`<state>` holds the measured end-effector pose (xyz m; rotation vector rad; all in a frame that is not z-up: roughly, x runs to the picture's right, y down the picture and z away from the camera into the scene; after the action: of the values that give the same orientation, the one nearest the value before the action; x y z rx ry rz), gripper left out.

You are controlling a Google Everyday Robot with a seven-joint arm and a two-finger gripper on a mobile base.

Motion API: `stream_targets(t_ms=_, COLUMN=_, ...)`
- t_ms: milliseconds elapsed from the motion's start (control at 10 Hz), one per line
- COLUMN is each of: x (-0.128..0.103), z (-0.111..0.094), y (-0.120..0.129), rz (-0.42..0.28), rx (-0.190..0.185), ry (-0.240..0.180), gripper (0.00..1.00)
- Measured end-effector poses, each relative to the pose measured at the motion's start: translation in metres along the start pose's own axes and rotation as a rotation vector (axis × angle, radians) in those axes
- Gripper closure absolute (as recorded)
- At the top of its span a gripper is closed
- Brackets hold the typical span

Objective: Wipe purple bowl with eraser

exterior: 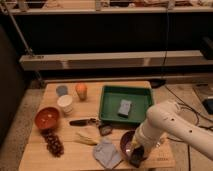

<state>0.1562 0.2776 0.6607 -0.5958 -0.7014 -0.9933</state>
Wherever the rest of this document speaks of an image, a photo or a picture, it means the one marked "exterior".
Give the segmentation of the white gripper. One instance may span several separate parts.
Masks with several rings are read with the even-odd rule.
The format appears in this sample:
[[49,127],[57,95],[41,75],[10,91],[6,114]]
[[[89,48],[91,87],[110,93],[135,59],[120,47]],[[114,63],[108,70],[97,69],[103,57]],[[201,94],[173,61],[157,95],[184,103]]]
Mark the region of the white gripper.
[[144,156],[148,156],[154,146],[154,142],[149,140],[144,135],[134,134],[131,141],[131,149],[142,147],[144,149]]

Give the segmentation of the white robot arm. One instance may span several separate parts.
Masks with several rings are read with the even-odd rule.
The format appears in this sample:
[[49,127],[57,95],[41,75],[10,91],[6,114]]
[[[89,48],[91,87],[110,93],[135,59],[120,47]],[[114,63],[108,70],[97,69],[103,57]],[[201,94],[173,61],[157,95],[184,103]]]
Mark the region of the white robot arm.
[[180,111],[180,105],[173,100],[149,107],[146,119],[135,130],[131,151],[143,147],[144,157],[148,157],[162,134],[167,132],[213,160],[213,133],[187,122],[178,115]]

